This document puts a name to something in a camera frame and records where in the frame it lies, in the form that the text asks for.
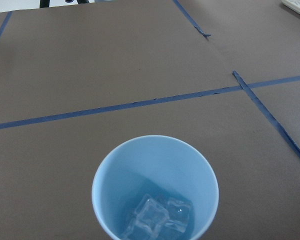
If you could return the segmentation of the light blue plastic cup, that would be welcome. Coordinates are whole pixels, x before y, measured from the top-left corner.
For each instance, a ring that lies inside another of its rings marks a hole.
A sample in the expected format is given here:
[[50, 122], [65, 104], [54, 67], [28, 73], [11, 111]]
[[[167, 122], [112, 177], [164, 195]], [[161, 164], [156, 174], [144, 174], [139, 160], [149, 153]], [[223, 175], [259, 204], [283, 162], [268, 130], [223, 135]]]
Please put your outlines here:
[[199, 239], [212, 224], [219, 186], [207, 159], [188, 143], [164, 135], [145, 135], [114, 148], [99, 165], [91, 188], [96, 218], [118, 240], [128, 214], [144, 195], [192, 203], [185, 240]]

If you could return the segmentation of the ice cubes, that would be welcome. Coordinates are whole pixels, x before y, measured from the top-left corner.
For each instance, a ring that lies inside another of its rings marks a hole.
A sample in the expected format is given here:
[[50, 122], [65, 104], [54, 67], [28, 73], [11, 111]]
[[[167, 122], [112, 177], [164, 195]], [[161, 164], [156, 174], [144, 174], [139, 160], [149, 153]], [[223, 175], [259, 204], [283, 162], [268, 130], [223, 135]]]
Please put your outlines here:
[[126, 218], [122, 240], [180, 240], [190, 227], [193, 204], [186, 198], [143, 196]]

